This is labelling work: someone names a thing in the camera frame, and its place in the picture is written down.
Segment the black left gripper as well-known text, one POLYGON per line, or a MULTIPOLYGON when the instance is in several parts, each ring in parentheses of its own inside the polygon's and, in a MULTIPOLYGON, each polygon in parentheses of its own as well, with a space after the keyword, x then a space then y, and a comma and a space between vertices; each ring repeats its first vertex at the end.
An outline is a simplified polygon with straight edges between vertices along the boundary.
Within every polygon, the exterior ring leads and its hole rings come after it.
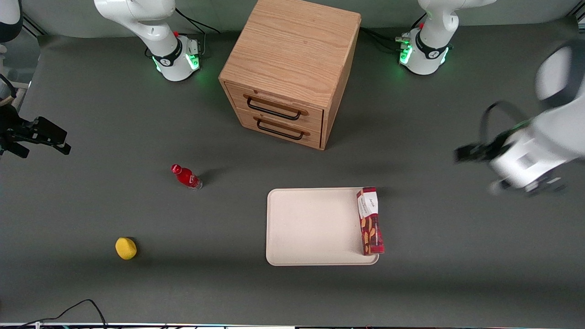
POLYGON ((508 139, 510 139, 516 131, 518 131, 518 129, 504 131, 498 134, 490 144, 471 143, 457 148, 455 153, 455 163, 481 163, 494 160, 511 148, 508 146, 508 139))

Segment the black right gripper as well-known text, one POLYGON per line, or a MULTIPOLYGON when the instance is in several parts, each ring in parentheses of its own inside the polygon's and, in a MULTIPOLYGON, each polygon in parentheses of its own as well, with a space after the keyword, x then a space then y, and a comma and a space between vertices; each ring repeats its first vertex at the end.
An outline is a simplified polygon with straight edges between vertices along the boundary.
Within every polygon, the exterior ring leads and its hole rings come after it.
POLYGON ((28 122, 22 119, 13 106, 0 107, 0 154, 10 152, 19 158, 27 158, 30 150, 18 142, 32 139, 69 155, 71 146, 66 143, 67 132, 44 117, 28 122))

